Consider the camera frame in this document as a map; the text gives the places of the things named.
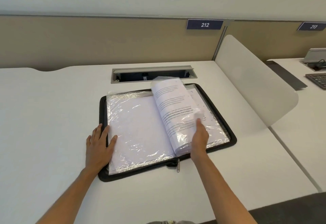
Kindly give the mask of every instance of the hand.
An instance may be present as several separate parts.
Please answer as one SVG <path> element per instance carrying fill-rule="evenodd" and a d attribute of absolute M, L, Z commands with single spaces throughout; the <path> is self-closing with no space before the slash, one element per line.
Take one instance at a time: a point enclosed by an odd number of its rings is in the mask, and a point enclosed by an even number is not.
<path fill-rule="evenodd" d="M 93 130 L 92 136 L 86 139 L 86 170 L 93 172 L 95 175 L 109 163 L 112 158 L 114 146 L 118 136 L 115 135 L 111 139 L 108 147 L 106 147 L 106 136 L 110 126 L 105 127 L 101 135 L 102 124 L 99 124 Z"/>
<path fill-rule="evenodd" d="M 205 126 L 203 126 L 201 119 L 196 120 L 196 132 L 192 138 L 191 142 L 191 159 L 194 161 L 201 157 L 202 155 L 206 155 L 206 145 L 209 138 L 209 134 L 206 131 Z"/>

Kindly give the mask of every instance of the white desk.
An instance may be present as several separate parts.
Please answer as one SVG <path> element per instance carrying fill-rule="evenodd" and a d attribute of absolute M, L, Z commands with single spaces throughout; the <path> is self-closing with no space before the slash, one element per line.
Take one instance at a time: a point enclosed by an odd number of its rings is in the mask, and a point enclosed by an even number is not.
<path fill-rule="evenodd" d="M 314 72 L 301 58 L 273 59 L 308 87 L 299 90 L 298 105 L 272 125 L 285 146 L 315 181 L 320 191 L 326 191 L 326 91 L 305 78 Z"/>
<path fill-rule="evenodd" d="M 78 176 L 102 96 L 150 87 L 111 84 L 112 68 L 171 65 L 194 68 L 198 79 L 184 82 L 198 83 L 234 131 L 237 144 L 209 156 L 246 208 L 317 192 L 214 61 L 0 69 L 0 222 L 36 222 Z M 194 164 L 180 166 L 180 173 L 162 167 L 109 183 L 96 178 L 76 223 L 214 219 Z"/>

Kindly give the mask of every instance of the white paper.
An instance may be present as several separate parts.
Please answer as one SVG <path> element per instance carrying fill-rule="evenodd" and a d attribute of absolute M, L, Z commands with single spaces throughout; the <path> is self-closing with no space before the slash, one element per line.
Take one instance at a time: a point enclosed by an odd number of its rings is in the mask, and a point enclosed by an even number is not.
<path fill-rule="evenodd" d="M 200 113 L 197 104 L 179 78 L 158 82 L 152 92 L 175 154 L 189 153 Z"/>
<path fill-rule="evenodd" d="M 112 99 L 110 136 L 118 136 L 109 174 L 140 163 L 173 156 L 173 148 L 153 96 Z"/>
<path fill-rule="evenodd" d="M 190 96 L 193 98 L 193 100 L 196 102 L 199 108 L 201 108 L 204 111 L 204 117 L 202 118 L 202 124 L 205 126 L 208 134 L 209 134 L 209 139 L 207 142 L 207 146 L 209 146 L 210 143 L 218 140 L 225 140 L 226 135 L 221 128 L 220 125 L 217 124 L 214 116 L 212 113 L 208 110 L 205 102 L 199 95 L 196 89 L 188 89 L 188 93 Z"/>

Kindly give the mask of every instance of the zipper pull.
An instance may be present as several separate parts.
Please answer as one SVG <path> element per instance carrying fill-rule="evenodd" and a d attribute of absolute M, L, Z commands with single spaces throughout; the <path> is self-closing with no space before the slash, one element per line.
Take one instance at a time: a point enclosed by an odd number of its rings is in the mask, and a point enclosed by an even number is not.
<path fill-rule="evenodd" d="M 178 159 L 177 173 L 180 172 L 180 159 Z"/>

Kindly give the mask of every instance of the white divider panel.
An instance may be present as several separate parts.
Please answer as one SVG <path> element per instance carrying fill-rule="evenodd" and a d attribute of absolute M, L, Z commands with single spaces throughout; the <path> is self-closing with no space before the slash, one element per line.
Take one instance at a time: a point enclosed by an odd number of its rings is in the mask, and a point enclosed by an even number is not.
<path fill-rule="evenodd" d="M 298 104 L 296 91 L 232 35 L 224 38 L 215 62 L 266 126 Z"/>

